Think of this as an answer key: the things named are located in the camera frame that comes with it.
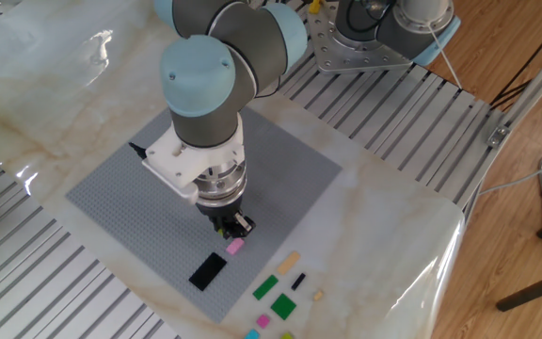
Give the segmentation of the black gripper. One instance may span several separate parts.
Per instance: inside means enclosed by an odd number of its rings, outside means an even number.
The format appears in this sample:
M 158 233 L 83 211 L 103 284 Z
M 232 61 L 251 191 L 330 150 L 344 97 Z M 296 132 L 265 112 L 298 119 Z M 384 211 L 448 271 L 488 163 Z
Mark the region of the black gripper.
M 223 206 L 205 206 L 197 203 L 199 211 L 211 220 L 215 231 L 223 238 L 246 237 L 255 228 L 256 223 L 248 216 L 244 216 L 241 211 L 242 199 L 223 205 Z

